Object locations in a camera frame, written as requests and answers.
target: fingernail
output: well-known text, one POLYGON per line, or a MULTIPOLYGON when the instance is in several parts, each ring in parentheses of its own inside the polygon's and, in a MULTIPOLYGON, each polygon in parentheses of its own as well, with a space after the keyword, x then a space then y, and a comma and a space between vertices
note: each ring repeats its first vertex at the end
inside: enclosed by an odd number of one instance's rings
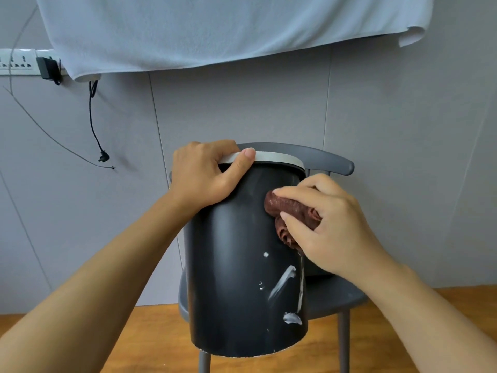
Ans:
POLYGON ((242 150, 242 153, 250 158, 251 160, 255 159, 255 149, 254 148, 245 148, 242 150))

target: plastic chair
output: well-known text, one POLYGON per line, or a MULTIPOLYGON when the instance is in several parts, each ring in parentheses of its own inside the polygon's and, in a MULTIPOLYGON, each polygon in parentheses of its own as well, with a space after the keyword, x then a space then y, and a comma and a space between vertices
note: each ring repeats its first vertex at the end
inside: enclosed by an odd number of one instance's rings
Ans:
MULTIPOLYGON (((299 158, 309 170, 321 170, 328 173, 351 175, 354 172, 354 163, 333 153, 323 150, 282 143, 246 143, 238 144, 240 149, 254 148, 267 152, 279 152, 299 158)), ((350 309, 367 300, 367 296, 359 288, 344 278, 330 274, 318 268, 306 259, 305 262, 307 284, 308 319, 338 315, 339 361, 340 373, 349 372, 350 364, 350 309)), ((178 295, 179 313, 189 322, 188 291, 186 271, 183 270, 178 295)), ((207 352, 199 353, 199 373, 210 372, 211 355, 207 352)))

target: chair leg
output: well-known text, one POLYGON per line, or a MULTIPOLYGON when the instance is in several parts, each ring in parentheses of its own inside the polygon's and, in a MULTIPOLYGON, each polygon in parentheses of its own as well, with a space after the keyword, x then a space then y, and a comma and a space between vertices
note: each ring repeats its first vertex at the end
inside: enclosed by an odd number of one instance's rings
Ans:
POLYGON ((340 373, 350 371, 350 310, 338 313, 340 373))
POLYGON ((211 371, 211 354, 200 351, 198 354, 198 373, 209 373, 211 371))

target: person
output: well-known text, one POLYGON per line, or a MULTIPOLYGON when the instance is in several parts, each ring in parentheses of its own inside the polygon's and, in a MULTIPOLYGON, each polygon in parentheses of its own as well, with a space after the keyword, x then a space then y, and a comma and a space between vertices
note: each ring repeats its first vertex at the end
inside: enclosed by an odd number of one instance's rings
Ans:
MULTIPOLYGON (((0 339, 1 372, 97 372, 154 268, 201 208, 226 198, 251 167, 245 149, 221 173, 234 141, 190 143, 174 153, 170 190, 0 339)), ((321 268, 361 288, 392 324, 421 373, 494 373, 497 345, 382 248, 359 203, 318 174, 279 196, 315 208, 311 231, 283 213, 289 232, 321 268)))

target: folded brown towel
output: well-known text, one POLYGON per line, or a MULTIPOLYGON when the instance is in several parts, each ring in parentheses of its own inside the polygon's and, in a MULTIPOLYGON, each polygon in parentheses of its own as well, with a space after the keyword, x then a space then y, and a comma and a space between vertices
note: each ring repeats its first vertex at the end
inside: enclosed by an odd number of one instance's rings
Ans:
POLYGON ((266 194, 264 210, 275 218, 274 225, 276 226, 276 232, 283 243, 293 249, 297 249, 300 253, 302 253, 302 249, 290 235, 285 221, 280 216, 280 212, 292 215, 297 220, 306 224, 311 230, 317 228, 322 220, 322 217, 314 208, 309 208, 297 200, 279 197, 273 191, 269 191, 266 194))

